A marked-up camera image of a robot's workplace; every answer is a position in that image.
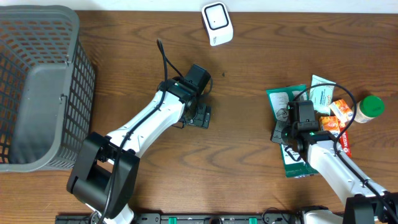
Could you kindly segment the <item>green 3M product pouch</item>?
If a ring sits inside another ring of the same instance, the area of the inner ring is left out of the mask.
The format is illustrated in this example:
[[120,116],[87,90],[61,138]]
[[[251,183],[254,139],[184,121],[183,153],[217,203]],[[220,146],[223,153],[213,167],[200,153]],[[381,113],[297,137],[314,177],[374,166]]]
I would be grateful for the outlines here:
[[[266,90],[278,131],[282,131],[289,124],[287,103],[292,101],[304,89],[306,89],[306,85],[301,84]],[[280,151],[287,178],[301,178],[317,174],[317,171],[307,164],[300,154],[295,152],[290,146],[280,144]]]

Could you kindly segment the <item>light green wipes pack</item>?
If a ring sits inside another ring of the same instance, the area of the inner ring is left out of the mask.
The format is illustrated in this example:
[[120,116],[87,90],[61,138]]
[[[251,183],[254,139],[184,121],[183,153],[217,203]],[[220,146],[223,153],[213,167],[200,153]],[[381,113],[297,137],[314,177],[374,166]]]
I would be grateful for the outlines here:
[[312,75],[312,88],[310,89],[310,100],[313,102],[314,110],[320,114],[330,115],[329,105],[333,98],[335,84],[332,81]]

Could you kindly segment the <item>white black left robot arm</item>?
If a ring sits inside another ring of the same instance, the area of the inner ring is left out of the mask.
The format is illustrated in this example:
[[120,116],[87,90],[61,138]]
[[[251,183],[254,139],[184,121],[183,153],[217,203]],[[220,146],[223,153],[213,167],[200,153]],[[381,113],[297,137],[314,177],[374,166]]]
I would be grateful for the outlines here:
[[164,80],[150,103],[133,119],[105,136],[90,133],[67,182],[67,191],[92,209],[90,223],[131,223],[128,202],[141,157],[169,127],[209,127],[211,107],[202,100],[213,87],[211,75],[192,65],[186,75]]

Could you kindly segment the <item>green lid white jar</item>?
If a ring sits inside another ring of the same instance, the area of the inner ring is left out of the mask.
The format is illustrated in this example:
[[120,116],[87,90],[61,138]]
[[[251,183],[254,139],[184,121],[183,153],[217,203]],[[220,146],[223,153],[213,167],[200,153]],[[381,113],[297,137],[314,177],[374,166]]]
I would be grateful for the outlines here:
[[352,111],[354,110],[356,110],[354,120],[357,123],[367,123],[383,114],[385,104],[378,96],[369,95],[353,106]]

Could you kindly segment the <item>red Nescafe stick box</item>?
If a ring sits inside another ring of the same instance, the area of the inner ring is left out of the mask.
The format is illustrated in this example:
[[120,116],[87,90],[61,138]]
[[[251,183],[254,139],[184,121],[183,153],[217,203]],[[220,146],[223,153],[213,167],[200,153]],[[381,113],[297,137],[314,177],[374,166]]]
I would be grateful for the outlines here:
[[347,132],[343,133],[343,130],[345,128],[345,123],[338,121],[338,125],[339,125],[339,129],[340,129],[340,133],[342,133],[341,137],[339,138],[340,144],[343,148],[343,151],[346,153],[346,155],[349,158],[351,158],[352,153],[351,153],[351,148],[350,148],[350,144],[349,144],[348,133]]

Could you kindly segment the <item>orange white small packet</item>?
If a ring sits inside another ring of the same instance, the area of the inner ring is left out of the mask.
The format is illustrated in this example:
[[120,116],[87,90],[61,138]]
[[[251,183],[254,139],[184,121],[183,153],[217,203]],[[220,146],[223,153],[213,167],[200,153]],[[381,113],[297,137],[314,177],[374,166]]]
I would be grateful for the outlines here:
[[319,125],[321,131],[329,131],[334,137],[337,137],[340,133],[339,121],[336,116],[321,116]]

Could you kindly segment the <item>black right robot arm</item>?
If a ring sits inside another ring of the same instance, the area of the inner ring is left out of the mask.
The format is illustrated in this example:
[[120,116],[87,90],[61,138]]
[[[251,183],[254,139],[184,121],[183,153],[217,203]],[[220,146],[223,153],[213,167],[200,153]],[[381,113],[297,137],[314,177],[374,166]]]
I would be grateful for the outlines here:
[[297,143],[309,163],[329,184],[345,207],[336,215],[322,206],[305,207],[301,223],[397,223],[397,193],[388,192],[370,179],[335,142],[328,131],[299,130],[294,124],[277,121],[271,141]]

